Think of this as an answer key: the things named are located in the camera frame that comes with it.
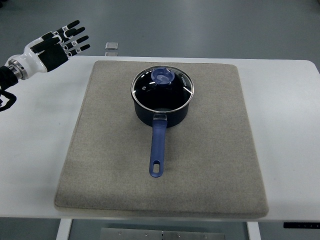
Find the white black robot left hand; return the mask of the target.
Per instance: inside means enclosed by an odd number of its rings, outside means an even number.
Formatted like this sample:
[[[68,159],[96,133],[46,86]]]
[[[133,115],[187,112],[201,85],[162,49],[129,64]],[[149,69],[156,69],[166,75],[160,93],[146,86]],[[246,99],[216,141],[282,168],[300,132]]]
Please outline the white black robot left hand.
[[[27,80],[37,73],[48,73],[90,48],[83,44],[87,35],[76,37],[85,31],[85,27],[76,28],[80,23],[75,20],[55,31],[28,43],[22,54],[13,55],[7,60],[7,67],[18,80]]]

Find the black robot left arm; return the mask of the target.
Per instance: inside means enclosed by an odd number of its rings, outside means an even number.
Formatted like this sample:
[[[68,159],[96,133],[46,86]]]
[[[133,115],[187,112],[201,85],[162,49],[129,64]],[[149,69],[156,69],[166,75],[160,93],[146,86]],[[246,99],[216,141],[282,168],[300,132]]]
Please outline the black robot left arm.
[[[8,92],[7,89],[16,85],[21,77],[21,72],[12,64],[0,68],[0,96],[4,96],[7,99],[5,105],[3,105],[3,100],[0,100],[1,112],[11,108],[17,101],[17,97],[13,93]]]

